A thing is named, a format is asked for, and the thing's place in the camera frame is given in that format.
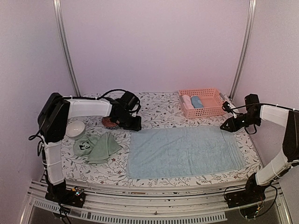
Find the table surface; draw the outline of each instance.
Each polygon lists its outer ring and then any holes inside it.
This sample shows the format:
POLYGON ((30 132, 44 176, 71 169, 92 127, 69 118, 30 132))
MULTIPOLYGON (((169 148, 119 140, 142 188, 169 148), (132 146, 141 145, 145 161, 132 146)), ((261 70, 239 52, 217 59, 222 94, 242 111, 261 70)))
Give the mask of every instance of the table surface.
MULTIPOLYGON (((177 93, 138 93, 141 101, 141 110, 138 115, 142 117, 142 128, 173 128, 187 126, 220 126, 229 114, 223 116, 186 119, 181 109, 177 93)), ((88 94, 88 97, 99 94, 88 94)), ((118 98, 119 93, 112 93, 110 97, 118 98)), ((111 132, 122 149, 111 155, 105 164, 84 164, 86 157, 77 157, 73 152, 74 141, 67 136, 63 139, 61 147, 62 169, 66 179, 72 181, 88 182, 94 184, 110 184, 136 187, 169 187, 194 186, 233 182, 247 179, 252 173, 261 169, 261 163, 254 145, 248 134, 241 129, 234 134, 246 167, 239 170, 227 171, 211 175, 194 177, 163 178, 163 179, 130 179, 126 175, 131 132, 123 129, 108 130, 101 123, 101 117, 78 117, 86 125, 86 132, 102 135, 111 132)))

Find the pink basket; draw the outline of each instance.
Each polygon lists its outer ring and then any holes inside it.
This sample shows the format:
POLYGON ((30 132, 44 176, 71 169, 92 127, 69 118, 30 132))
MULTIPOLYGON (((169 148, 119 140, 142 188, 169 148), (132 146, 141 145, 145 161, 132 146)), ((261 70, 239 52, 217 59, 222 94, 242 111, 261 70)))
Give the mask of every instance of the pink basket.
POLYGON ((220 98, 220 92, 216 88, 179 90, 178 93, 180 95, 179 101, 186 118, 202 118, 225 114, 222 109, 224 101, 220 98), (198 109, 186 109, 181 97, 183 95, 188 95, 189 97, 198 96, 204 107, 198 109))

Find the bowl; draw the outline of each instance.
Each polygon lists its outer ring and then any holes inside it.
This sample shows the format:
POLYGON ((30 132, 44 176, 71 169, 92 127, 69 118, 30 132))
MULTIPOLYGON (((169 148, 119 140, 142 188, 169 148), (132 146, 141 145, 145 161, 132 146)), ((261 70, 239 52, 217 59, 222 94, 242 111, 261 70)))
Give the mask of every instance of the bowl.
POLYGON ((65 134, 73 140, 78 140, 85 134, 85 124, 82 121, 74 121, 66 127, 65 134))

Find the green cloth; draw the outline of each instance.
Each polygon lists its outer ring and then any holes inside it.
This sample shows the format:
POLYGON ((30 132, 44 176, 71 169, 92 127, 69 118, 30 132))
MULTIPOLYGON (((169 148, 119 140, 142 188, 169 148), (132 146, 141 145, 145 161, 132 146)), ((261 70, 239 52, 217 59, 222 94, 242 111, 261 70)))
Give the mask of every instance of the green cloth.
POLYGON ((85 135, 75 142, 73 149, 76 156, 88 155, 85 163, 102 164, 107 162, 110 155, 120 150, 121 146, 111 133, 105 133, 102 136, 85 135))

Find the pink wall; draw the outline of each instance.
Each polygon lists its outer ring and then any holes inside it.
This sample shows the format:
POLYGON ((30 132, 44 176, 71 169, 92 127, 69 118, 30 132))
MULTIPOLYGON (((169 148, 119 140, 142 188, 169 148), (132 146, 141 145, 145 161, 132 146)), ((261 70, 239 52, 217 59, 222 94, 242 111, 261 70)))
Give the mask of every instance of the pink wall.
POLYGON ((52 1, 0 3, 0 223, 18 223, 32 179, 43 173, 36 155, 37 116, 49 95, 73 94, 52 1))
POLYGON ((83 93, 231 88, 249 1, 63 0, 83 93))
MULTIPOLYGON (((249 49, 235 102, 249 93, 261 102, 299 109, 299 1, 257 1, 249 49)), ((284 129, 265 121, 253 141, 264 164, 279 152, 284 129)), ((299 168, 281 180, 293 223, 299 223, 299 168)))

